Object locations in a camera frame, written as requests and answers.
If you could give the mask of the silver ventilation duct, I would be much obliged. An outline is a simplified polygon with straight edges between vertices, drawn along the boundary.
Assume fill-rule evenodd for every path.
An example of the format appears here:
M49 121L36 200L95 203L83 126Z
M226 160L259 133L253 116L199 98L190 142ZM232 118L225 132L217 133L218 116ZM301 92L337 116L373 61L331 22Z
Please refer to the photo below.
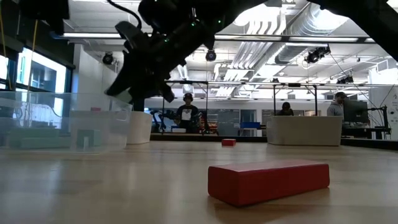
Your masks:
M320 6L310 3L301 15L287 28L287 35L330 35L334 30L342 26L348 20L347 17L336 15ZM276 64L288 64L308 47L304 45L280 46L278 54L274 57Z

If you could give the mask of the clear plastic bin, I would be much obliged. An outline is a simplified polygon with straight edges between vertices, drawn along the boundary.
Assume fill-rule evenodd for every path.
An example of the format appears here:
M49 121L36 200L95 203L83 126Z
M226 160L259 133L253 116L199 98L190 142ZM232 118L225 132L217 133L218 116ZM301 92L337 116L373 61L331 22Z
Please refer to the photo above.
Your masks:
M94 154L120 150L120 147L88 147L83 137L85 130L78 133L80 140L72 141L69 128L71 111L90 111L91 107L102 111L132 111L132 106L116 98L97 93L51 93L33 91L0 91L0 151L77 152ZM69 148L24 149L21 139L9 136L16 128L58 129L57 137L71 137Z

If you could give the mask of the light grey plastic bin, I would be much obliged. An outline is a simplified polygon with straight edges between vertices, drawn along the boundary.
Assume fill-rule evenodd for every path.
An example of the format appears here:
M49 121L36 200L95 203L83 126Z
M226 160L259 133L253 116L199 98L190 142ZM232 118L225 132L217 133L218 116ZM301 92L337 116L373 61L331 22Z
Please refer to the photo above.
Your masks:
M280 146L339 146L342 124L341 116L271 116L267 141Z

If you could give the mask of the large window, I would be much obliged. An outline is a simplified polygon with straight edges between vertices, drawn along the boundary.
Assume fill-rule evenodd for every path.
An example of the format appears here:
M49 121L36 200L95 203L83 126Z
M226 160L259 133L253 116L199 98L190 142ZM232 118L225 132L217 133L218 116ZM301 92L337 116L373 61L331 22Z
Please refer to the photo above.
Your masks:
M21 52L0 50L0 89L14 91L69 90L72 71L29 48Z

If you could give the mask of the black aluminium table frame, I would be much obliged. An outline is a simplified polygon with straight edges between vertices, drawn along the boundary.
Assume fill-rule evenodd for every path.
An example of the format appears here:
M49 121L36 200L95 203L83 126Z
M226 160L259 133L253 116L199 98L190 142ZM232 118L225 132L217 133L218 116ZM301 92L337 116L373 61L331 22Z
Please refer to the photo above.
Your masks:
M212 134L185 134L185 133L152 133L151 141L198 141L198 142L221 142L222 139L235 139L237 142L266 143L266 137L246 137L246 136L217 136ZM343 138L343 146L366 147L375 149L387 149L398 151L398 141L393 140L372 140L372 139L353 139Z

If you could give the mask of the black background rig frame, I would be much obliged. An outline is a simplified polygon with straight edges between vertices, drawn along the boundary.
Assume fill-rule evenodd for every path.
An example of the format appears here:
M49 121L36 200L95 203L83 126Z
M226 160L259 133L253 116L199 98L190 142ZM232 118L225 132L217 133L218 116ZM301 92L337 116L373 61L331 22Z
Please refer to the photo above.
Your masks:
M248 112L256 122L262 122L262 112L270 110L277 113L282 104L290 103L293 110L312 110L319 113L321 103L317 90L303 86L301 90L287 84L263 83L252 85L243 82L167 82L169 85L192 84L198 89L194 92L193 104L201 110L232 110Z

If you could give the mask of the person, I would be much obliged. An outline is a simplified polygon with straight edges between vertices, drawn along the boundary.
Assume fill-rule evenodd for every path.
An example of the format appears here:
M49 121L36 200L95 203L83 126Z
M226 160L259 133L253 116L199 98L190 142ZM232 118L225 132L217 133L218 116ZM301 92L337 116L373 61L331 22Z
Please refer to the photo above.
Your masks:
M195 116L199 113L199 109L192 104L193 95L191 93L186 93L183 96L184 105L177 109L177 119L175 123L179 128L186 130L186 133L196 133L197 126L193 123L197 121Z
M326 115L327 116L344 116L344 102L346 94L342 91L335 94L334 100L329 105Z
M282 104L282 109L277 112L277 116L293 116L294 112L291 109L290 103L289 102L284 102Z

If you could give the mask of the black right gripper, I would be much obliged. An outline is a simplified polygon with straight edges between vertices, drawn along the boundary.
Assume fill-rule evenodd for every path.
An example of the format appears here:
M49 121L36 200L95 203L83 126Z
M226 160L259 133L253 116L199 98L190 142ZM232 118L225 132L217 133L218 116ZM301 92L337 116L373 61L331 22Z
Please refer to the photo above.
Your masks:
M133 100L161 96L172 102L175 95L163 81L199 46L214 50L217 7L218 0L142 0L138 12L152 27L151 35L145 33L149 50L134 50L139 66L123 67L105 94L117 96L127 90Z

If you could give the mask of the long white light bar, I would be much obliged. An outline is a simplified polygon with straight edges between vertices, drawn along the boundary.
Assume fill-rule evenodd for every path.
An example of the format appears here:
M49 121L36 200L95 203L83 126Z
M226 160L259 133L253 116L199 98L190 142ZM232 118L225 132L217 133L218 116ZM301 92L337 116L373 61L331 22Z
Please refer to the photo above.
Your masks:
M279 41L279 36L268 35L215 35L216 40L222 41Z
M356 42L356 37L290 37L290 42Z
M117 33L64 33L64 38L72 39L120 39L121 36Z

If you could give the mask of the black background desk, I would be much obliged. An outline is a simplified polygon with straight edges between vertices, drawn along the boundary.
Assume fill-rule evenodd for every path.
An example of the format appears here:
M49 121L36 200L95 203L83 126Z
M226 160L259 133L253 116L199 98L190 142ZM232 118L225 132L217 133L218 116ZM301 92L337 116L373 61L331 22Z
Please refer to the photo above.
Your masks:
M341 131L342 136L352 136L354 138L365 139L372 139L373 134L375 135L376 139L383 139L385 135L390 133L391 128L386 128L384 126L376 126L374 128L343 126Z

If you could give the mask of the small teal cube block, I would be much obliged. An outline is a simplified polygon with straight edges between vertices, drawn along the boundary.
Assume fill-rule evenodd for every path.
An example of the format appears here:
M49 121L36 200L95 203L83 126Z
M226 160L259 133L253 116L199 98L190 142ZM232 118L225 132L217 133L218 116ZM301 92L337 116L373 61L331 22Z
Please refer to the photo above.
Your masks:
M99 147L102 143L101 131L97 129L85 130L83 140L88 147Z

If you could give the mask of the clear bin top left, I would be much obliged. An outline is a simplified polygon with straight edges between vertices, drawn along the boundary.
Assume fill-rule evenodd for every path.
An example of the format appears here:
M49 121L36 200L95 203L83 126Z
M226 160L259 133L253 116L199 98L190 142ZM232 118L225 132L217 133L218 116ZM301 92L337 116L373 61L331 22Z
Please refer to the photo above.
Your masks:
M103 147L124 148L128 144L150 141L152 116L140 111L71 111L69 128L72 141L77 143L82 130L101 131Z

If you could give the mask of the black monitor stand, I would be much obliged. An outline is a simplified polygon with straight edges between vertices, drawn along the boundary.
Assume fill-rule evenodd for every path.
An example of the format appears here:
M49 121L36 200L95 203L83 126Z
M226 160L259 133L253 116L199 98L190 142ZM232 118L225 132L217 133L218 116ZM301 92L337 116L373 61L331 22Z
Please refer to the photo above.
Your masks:
M371 131L375 132L376 139L378 140L386 139L386 136L391 134L391 128L389 127L389 122L387 117L387 106L384 105L379 108L369 108L368 114L370 114L371 111L381 112L380 114L381 124L379 126L371 128Z

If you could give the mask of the black computer monitor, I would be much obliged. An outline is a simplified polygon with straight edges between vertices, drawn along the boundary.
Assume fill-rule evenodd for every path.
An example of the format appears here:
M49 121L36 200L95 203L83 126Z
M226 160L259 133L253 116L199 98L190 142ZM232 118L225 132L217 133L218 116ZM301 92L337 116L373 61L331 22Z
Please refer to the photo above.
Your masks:
M350 123L368 123L368 104L365 101L345 100L344 120Z

